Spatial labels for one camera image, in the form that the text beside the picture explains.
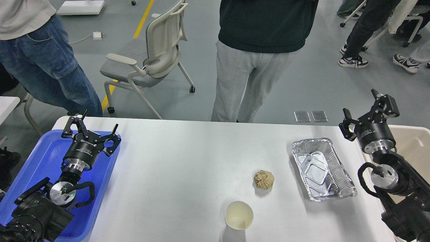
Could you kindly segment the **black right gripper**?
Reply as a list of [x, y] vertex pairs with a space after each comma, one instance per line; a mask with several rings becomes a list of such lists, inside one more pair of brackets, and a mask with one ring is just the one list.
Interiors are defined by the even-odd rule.
[[[376, 89], [371, 89], [371, 92], [375, 102], [370, 109], [370, 116], [354, 120], [350, 110], [343, 108], [344, 119], [339, 124], [344, 138], [354, 141], [357, 137], [361, 151], [366, 154], [373, 154], [378, 150], [391, 150], [396, 146], [387, 119], [400, 116], [395, 98]], [[356, 126], [356, 133], [350, 130], [351, 125]]]

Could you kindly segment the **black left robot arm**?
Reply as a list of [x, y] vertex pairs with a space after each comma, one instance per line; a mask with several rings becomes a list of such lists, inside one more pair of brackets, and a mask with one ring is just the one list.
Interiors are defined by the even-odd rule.
[[83, 117], [41, 137], [1, 202], [2, 242], [77, 242], [92, 228], [121, 137]]

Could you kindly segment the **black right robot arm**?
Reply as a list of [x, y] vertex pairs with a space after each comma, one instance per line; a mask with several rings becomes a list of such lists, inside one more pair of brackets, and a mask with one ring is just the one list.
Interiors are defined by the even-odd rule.
[[398, 117], [395, 99], [371, 90], [375, 102], [370, 111], [354, 120], [344, 108], [339, 128], [345, 139], [358, 140], [361, 150], [370, 155], [358, 170], [361, 187], [378, 198], [384, 213], [381, 219], [395, 236], [411, 242], [430, 240], [429, 183], [397, 153], [396, 141], [387, 119]]

